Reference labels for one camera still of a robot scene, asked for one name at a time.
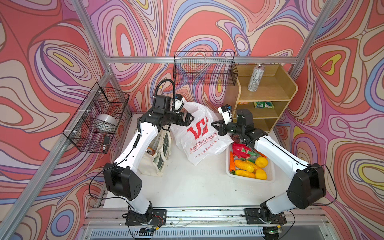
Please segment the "white plastic grocery bag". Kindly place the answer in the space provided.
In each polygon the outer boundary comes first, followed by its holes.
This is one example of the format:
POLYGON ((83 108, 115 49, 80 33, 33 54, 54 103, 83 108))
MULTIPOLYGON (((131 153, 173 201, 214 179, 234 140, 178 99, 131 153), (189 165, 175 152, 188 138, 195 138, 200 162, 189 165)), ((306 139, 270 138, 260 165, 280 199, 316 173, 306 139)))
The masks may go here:
POLYGON ((233 140, 230 136, 219 136, 219 132, 211 123, 218 118, 208 107, 186 102, 184 109, 195 118, 187 127, 171 125, 177 147, 182 150, 188 160, 197 166, 202 160, 225 151, 233 140))

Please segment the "cream canvas tote bag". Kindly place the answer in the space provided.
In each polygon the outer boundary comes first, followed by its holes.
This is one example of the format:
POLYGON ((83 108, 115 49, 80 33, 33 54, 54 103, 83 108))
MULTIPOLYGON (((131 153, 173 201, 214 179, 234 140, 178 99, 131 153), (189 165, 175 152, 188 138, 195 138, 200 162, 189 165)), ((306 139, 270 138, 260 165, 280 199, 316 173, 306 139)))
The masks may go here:
POLYGON ((170 132, 161 130, 154 140, 152 140, 149 147, 155 150, 156 154, 151 156, 145 152, 138 170, 142 175, 161 178, 168 165, 172 151, 170 132))

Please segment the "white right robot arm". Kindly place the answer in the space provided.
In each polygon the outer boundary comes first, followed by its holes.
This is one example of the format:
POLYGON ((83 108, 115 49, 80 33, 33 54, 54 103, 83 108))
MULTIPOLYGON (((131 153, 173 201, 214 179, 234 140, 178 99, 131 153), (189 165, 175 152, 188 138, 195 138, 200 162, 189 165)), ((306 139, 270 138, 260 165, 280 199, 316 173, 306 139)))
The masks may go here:
POLYGON ((284 211, 306 209, 326 195, 325 173, 319 164, 309 164, 294 156, 253 124, 246 126, 220 120, 211 125, 220 136, 238 136, 244 143, 249 144, 250 149, 266 155, 291 180, 284 193, 261 204, 259 215, 265 221, 284 211))

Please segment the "pink dragon fruit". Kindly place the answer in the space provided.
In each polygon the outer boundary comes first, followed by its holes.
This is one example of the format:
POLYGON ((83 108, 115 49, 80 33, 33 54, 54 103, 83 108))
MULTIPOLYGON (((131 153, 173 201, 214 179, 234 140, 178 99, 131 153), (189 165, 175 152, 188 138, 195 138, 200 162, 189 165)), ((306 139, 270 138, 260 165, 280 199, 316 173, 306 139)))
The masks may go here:
POLYGON ((255 160, 259 156, 244 144, 233 143, 232 150, 233 150, 233 154, 237 156, 239 159, 255 160))

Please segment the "orange carrot left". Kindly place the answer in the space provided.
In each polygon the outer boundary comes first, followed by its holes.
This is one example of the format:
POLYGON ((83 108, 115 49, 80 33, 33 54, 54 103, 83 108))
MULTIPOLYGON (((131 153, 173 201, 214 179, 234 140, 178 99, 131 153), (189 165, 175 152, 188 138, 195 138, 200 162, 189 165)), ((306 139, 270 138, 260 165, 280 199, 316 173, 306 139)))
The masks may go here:
POLYGON ((230 151, 229 171, 231 174, 234 174, 236 171, 235 159, 232 151, 230 151))

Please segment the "yellow squash upper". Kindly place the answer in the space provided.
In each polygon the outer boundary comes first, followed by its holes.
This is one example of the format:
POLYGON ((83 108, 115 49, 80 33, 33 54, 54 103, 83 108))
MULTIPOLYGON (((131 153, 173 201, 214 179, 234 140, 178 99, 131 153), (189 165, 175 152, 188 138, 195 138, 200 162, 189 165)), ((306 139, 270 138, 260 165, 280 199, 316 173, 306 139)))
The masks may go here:
POLYGON ((235 163, 235 166, 240 170, 244 170, 250 173, 254 172, 254 167, 249 163, 247 163, 246 161, 235 160, 234 163, 235 163))

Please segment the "yellow squash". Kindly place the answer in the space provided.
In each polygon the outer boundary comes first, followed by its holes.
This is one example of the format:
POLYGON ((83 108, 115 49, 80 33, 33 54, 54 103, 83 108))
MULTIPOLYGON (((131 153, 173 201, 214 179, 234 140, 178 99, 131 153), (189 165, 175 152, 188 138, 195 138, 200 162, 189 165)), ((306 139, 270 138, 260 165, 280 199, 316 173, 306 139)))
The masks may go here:
POLYGON ((249 163, 247 163, 246 161, 235 160, 234 163, 235 163, 235 166, 240 170, 244 170, 250 173, 254 172, 254 167, 249 163))
POLYGON ((255 179, 255 173, 251 173, 245 170, 235 170, 235 175, 239 177, 252 178, 255 179))

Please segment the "yellow squash lower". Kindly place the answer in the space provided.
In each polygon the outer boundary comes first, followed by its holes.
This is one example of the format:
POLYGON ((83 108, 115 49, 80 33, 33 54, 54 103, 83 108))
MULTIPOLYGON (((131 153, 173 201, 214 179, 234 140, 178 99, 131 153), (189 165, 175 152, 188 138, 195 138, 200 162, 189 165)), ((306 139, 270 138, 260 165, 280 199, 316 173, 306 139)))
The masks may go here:
POLYGON ((252 178, 255 179, 255 173, 251 173, 245 170, 235 170, 235 175, 239 177, 252 178))

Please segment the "yellow lemon upper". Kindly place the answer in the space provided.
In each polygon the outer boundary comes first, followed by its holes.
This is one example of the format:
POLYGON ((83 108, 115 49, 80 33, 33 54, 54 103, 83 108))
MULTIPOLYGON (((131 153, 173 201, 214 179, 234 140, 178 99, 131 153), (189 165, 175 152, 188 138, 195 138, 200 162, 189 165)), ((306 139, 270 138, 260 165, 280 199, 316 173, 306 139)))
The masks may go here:
POLYGON ((258 168, 265 168, 267 165, 269 164, 269 161, 267 158, 265 157, 258 157, 256 160, 255 160, 255 165, 258 167, 258 168))

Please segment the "yellow lemon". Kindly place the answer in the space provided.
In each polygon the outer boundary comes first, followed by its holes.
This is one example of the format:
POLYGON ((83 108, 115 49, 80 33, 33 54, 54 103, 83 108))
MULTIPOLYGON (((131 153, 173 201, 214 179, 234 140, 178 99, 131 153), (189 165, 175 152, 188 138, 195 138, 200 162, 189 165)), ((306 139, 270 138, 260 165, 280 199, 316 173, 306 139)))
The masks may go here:
POLYGON ((263 169, 256 169, 255 170, 255 178, 259 180, 267 180, 268 176, 267 173, 263 169))
POLYGON ((267 165, 269 164, 269 161, 267 158, 265 157, 258 157, 256 160, 255 160, 255 165, 258 167, 258 168, 265 168, 267 165))

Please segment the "wooden shelf unit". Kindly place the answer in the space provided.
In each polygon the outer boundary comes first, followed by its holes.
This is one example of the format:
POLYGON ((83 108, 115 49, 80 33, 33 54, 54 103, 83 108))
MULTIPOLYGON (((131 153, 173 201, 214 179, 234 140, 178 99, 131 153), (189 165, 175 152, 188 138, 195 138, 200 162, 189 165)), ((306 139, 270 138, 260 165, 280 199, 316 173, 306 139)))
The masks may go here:
POLYGON ((233 107, 234 121, 237 120, 236 110, 249 110, 253 114, 255 127, 269 133, 294 98, 298 86, 281 65, 265 65, 258 89, 250 92, 247 87, 254 67, 254 65, 237 65, 237 81, 234 86, 227 87, 224 105, 233 107), (238 102, 250 103, 238 105, 238 102), (272 102, 275 108, 255 109, 253 102, 272 102))

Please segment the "yellow lemon lower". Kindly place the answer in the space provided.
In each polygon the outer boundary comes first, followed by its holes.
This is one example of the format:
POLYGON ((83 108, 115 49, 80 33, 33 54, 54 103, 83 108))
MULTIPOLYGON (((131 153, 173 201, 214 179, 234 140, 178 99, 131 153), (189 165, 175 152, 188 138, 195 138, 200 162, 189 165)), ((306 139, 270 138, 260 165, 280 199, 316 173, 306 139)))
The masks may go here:
POLYGON ((259 180, 267 180, 268 176, 267 173, 263 169, 256 169, 255 170, 255 178, 259 180))

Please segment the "white plastic produce basket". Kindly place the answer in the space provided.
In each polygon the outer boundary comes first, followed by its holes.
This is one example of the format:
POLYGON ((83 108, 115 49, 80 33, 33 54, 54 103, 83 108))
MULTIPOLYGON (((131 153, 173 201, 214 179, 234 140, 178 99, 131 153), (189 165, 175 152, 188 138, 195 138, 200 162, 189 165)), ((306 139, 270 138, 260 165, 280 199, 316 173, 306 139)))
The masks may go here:
MULTIPOLYGON (((267 180, 259 180, 259 179, 252 179, 252 178, 245 178, 245 177, 239 177, 239 176, 236 176, 235 173, 234 174, 231 174, 230 171, 229 171, 229 162, 230 162, 230 151, 233 151, 232 150, 232 144, 228 146, 228 148, 226 149, 226 173, 229 177, 232 177, 232 178, 235 178, 235 179, 239 179, 239 180, 247 180, 247 181, 251 181, 251 182, 255 182, 255 183, 273 183, 275 181, 275 165, 274 163, 268 159, 269 161, 269 164, 265 167, 265 168, 258 168, 256 165, 255 165, 255 160, 252 160, 252 159, 249 159, 249 160, 245 160, 245 159, 239 159, 237 156, 234 155, 234 159, 235 160, 241 160, 241 161, 246 161, 247 163, 249 163, 250 165, 252 165, 254 167, 254 172, 255 173, 255 170, 256 169, 263 169, 266 173, 267 173, 267 180)), ((258 157, 265 157, 267 158, 265 155, 259 153, 259 152, 256 152, 256 154, 258 154, 259 156, 258 157)))

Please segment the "silver tape roll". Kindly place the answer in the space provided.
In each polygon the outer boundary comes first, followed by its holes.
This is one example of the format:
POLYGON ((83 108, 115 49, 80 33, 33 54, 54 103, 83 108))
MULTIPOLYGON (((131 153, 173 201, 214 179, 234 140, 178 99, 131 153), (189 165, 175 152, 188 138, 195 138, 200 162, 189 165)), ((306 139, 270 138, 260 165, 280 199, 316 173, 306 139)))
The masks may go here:
POLYGON ((108 114, 99 114, 95 120, 95 127, 101 133, 113 133, 117 125, 116 118, 108 114))

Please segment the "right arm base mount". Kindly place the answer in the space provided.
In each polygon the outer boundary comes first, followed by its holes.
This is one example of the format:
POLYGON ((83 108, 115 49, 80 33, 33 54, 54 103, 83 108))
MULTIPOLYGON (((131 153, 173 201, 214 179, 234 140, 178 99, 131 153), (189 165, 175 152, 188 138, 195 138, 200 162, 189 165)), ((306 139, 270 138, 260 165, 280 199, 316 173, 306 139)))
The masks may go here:
POLYGON ((266 208, 246 208, 241 217, 245 218, 247 224, 267 224, 267 225, 284 225, 287 219, 284 213, 274 215, 266 208))

